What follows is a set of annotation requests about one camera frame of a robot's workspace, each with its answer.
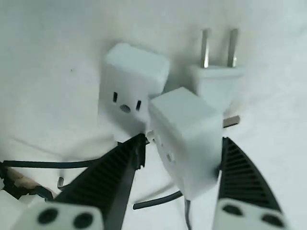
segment black power cord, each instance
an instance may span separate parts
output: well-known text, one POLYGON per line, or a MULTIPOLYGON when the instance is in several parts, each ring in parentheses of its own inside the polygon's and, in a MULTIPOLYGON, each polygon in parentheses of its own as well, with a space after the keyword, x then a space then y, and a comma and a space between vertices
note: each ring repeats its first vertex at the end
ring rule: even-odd
POLYGON ((159 199, 155 199, 155 200, 150 200, 150 201, 145 201, 145 202, 134 204, 133 205, 133 210, 165 204, 167 202, 176 200, 179 197, 182 197, 182 193, 180 191, 175 192, 175 193, 173 193, 171 195, 159 198, 159 199))
POLYGON ((77 169, 86 168, 98 159, 76 162, 42 162, 42 161, 4 161, 5 167, 41 168, 41 169, 77 169))
POLYGON ((184 198, 184 212, 185 212, 185 219, 188 230, 192 230, 191 223, 190 223, 190 208, 191 208, 191 201, 184 198))

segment white plug adapter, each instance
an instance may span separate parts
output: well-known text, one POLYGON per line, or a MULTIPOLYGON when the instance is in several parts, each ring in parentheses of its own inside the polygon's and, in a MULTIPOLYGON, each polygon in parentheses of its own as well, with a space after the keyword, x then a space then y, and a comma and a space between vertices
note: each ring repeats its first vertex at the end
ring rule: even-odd
POLYGON ((152 99, 149 113, 161 160, 185 198, 212 188, 222 158, 223 113, 185 88, 152 99))
POLYGON ((195 93, 209 105, 225 111, 238 91, 238 79, 243 75, 243 69, 236 67, 236 43, 238 30, 230 34, 227 67, 209 66, 209 31, 202 33, 201 66, 189 67, 195 93))
POLYGON ((99 113, 116 141, 149 131, 148 101, 164 89, 170 62, 162 55, 119 43, 106 55, 99 113))
POLYGON ((11 230, 104 230, 101 211, 94 206, 39 202, 26 209, 11 230))

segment black cable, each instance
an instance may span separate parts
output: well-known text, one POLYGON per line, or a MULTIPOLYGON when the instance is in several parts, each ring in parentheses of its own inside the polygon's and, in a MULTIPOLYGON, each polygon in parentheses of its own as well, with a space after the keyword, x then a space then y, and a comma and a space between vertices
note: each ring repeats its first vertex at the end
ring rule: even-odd
POLYGON ((98 159, 76 162, 4 161, 3 166, 17 168, 77 169, 89 167, 96 160, 98 159))
POLYGON ((36 186, 34 189, 30 189, 29 195, 39 195, 40 197, 44 198, 45 201, 53 200, 52 193, 48 189, 42 186, 36 186))
POLYGON ((182 197, 182 193, 180 191, 175 192, 175 193, 173 193, 171 195, 159 198, 159 199, 155 199, 155 200, 150 200, 150 201, 145 201, 145 202, 134 204, 133 205, 133 210, 165 204, 165 203, 170 202, 172 200, 176 200, 179 197, 182 197))
POLYGON ((192 230, 190 218, 189 218, 190 208, 191 208, 191 201, 184 198, 184 213, 185 213, 185 219, 186 219, 188 230, 192 230))

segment screw hole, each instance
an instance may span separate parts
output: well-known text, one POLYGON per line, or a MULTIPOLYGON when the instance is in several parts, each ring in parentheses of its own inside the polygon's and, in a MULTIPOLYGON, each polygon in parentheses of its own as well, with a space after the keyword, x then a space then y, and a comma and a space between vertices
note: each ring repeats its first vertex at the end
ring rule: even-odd
POLYGON ((167 157, 169 162, 172 162, 172 158, 171 158, 171 156, 169 154, 167 154, 166 157, 167 157))
POLYGON ((233 205, 224 206, 223 211, 225 211, 229 214, 236 215, 236 216, 242 216, 243 215, 242 211, 238 207, 233 206, 233 205))
POLYGON ((124 113, 130 113, 131 109, 129 106, 125 105, 125 104, 122 104, 120 107, 119 107, 124 113))
POLYGON ((53 222, 58 216, 58 210, 55 208, 48 208, 41 212, 38 216, 38 222, 40 224, 49 224, 53 222))
POLYGON ((268 224, 274 225, 276 227, 280 227, 280 228, 284 227, 283 222, 277 216, 266 214, 266 215, 263 215, 261 219, 262 221, 267 222, 268 224))
POLYGON ((114 103, 117 102, 117 96, 118 96, 117 92, 114 92, 114 93, 113 93, 113 102, 114 102, 114 103))
POLYGON ((91 213, 79 214, 73 221, 73 225, 77 229, 85 229, 89 227, 93 222, 93 215, 91 213))
POLYGON ((140 110, 140 107, 141 107, 141 101, 138 101, 137 105, 136 105, 136 110, 139 111, 140 110))

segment white fabric backdrop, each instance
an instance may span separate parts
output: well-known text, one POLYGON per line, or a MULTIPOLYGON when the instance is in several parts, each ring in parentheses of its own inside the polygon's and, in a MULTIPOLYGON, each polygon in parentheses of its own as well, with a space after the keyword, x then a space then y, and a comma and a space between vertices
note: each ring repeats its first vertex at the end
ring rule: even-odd
MULTIPOLYGON (((97 127, 97 104, 101 60, 116 42, 170 57, 169 90, 189 87, 184 69, 199 60, 202 28, 213 30, 211 63, 224 64, 227 32, 238 27, 246 74, 232 113, 242 123, 225 134, 263 172, 294 229, 304 229, 306 10, 305 0, 0 0, 0 160, 86 158, 112 147, 108 125, 97 127)), ((155 148, 148 152, 131 202, 170 181, 155 148)), ((22 172, 52 189, 59 176, 22 172)), ((194 229, 210 229, 216 196, 212 190, 192 203, 194 229)), ((182 201, 129 210, 124 229, 185 229, 183 217, 182 201)))

